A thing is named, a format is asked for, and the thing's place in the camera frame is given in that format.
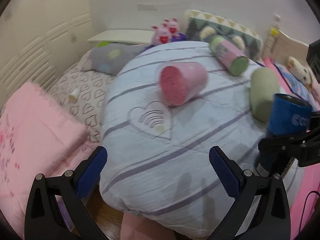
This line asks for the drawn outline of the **blue black metal can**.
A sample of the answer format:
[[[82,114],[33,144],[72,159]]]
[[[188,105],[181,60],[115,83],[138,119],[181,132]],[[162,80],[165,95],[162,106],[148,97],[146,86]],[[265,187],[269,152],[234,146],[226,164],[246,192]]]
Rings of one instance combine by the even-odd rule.
[[[268,121],[265,138],[305,133],[309,127],[313,107],[297,97],[276,93]],[[269,177],[275,173],[284,177],[294,162],[294,157],[284,153],[260,153],[256,171]]]

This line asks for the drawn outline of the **plain green cup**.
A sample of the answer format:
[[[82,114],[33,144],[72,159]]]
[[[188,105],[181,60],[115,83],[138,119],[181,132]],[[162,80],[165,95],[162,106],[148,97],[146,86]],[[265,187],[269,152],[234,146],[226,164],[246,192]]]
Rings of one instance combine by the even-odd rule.
[[[268,123],[272,112],[274,94],[280,92],[275,72],[267,67],[256,69],[251,75],[250,107],[252,115]]]

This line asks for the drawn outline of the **green pink patterned cup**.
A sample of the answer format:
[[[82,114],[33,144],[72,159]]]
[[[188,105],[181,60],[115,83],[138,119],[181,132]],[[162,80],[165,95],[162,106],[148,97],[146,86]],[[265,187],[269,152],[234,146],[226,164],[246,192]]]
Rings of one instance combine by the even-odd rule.
[[[248,68],[249,58],[224,37],[215,35],[209,47],[212,54],[232,76],[240,76]]]

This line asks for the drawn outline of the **blue cartoon pillow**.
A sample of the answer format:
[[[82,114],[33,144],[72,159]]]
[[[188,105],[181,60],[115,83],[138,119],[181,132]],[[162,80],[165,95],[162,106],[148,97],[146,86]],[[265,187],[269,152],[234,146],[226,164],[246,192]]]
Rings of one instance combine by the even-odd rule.
[[[277,62],[274,63],[274,65],[293,94],[305,101],[308,101],[309,103],[315,102],[309,90],[293,74],[291,74],[284,65]]]

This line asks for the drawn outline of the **pink bed blanket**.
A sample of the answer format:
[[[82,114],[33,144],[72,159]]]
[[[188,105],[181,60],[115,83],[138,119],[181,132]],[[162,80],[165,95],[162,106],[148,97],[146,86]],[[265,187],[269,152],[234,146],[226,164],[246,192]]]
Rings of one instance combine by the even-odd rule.
[[[265,67],[276,73],[280,91],[299,98],[287,87],[274,65],[276,62],[269,58],[263,59],[263,62]],[[311,104],[315,111],[319,110],[319,103],[316,100]],[[285,177],[285,185],[288,194],[296,191],[294,199],[289,200],[291,206],[291,239],[294,239],[313,213],[317,195],[312,191],[319,191],[319,164],[300,168],[297,166],[297,162],[294,162]]]

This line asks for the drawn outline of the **pink folded blanket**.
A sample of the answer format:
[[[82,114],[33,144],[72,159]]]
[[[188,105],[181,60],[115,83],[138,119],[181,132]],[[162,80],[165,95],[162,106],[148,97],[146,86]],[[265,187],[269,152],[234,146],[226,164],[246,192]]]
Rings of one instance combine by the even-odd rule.
[[[96,147],[88,137],[88,128],[34,83],[24,83],[7,100],[1,114],[1,211],[20,237],[35,176],[75,169]]]

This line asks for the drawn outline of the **cream bed headboard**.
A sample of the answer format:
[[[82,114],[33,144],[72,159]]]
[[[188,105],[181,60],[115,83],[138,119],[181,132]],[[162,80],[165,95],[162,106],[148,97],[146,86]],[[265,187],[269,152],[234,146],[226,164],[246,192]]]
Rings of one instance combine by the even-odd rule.
[[[273,23],[270,25],[269,32],[271,28],[276,28],[278,29],[278,35],[274,37],[268,32],[263,51],[261,53],[261,58],[269,58],[272,61],[285,65],[289,56],[292,56],[302,65],[307,66],[308,63],[306,61],[306,57],[309,46],[302,41],[286,35],[280,29],[280,21],[281,18],[279,15],[273,16]]]

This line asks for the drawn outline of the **yellow star sticker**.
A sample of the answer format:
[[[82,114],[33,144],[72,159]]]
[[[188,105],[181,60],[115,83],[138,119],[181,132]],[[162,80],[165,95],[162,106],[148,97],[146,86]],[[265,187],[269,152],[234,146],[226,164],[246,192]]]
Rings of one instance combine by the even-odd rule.
[[[271,28],[269,34],[270,34],[271,36],[276,37],[276,36],[278,35],[278,29],[276,29],[276,28]]]

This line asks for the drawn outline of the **white striped folded quilt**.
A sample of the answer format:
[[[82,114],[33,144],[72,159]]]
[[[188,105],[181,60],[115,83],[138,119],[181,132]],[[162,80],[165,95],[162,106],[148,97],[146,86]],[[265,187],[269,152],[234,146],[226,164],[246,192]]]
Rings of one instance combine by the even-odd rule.
[[[196,62],[208,73],[204,90],[179,107],[165,102],[158,85],[161,69],[175,62]],[[259,67],[251,61],[233,77],[197,41],[156,46],[131,60],[104,100],[104,202],[189,238],[207,238],[233,204],[209,162],[210,148],[219,146],[249,170],[259,155],[266,126],[249,107],[250,79]]]

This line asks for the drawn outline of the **heart pattern bed sheet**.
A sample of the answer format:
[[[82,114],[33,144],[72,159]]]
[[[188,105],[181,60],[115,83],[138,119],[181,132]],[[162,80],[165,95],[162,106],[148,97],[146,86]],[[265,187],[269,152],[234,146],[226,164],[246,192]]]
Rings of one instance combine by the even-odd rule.
[[[116,77],[95,71],[82,72],[80,61],[65,71],[50,89],[49,94],[65,111],[88,127],[91,142],[99,143],[101,109],[105,95]],[[76,88],[80,90],[78,101],[70,103],[68,96]]]

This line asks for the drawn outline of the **purple pillow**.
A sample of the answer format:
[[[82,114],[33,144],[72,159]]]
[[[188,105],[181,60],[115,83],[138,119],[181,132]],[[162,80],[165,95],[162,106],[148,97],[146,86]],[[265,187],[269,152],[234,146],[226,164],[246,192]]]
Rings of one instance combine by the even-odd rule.
[[[178,33],[177,35],[173,35],[171,38],[171,42],[181,42],[186,40],[187,37],[184,35],[184,33]]]

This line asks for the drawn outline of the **grey dotted pillow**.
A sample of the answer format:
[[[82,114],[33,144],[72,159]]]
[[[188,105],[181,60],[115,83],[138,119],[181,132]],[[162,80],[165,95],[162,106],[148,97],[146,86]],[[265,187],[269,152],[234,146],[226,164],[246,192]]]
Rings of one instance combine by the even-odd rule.
[[[95,71],[116,76],[128,62],[148,48],[150,48],[148,44],[129,45],[123,43],[96,46],[82,57],[81,71]]]

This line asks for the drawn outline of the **pink pig plush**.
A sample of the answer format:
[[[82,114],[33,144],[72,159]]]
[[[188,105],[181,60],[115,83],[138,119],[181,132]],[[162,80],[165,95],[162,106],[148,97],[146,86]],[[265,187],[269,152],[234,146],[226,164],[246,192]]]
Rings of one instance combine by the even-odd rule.
[[[180,26],[178,23],[178,20],[176,18],[164,19],[163,24],[165,24],[170,31],[172,37],[174,38],[180,38]]]
[[[153,46],[159,46],[161,44],[171,42],[172,35],[166,23],[160,27],[153,25],[152,29],[155,31],[151,39],[151,44]]]

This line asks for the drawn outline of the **cream wardrobe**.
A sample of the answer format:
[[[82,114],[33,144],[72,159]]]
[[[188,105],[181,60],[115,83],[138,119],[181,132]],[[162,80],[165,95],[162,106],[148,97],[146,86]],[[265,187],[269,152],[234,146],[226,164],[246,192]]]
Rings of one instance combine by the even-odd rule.
[[[88,0],[11,0],[1,15],[1,104],[27,81],[50,90],[92,36]]]

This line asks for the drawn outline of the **white nightstand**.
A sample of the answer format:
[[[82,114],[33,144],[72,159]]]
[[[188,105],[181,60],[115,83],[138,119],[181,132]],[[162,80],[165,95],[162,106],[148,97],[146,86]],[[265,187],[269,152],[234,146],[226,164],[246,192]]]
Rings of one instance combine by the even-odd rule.
[[[89,38],[88,42],[107,41],[111,43],[150,44],[154,32],[151,30],[118,29],[106,30]]]

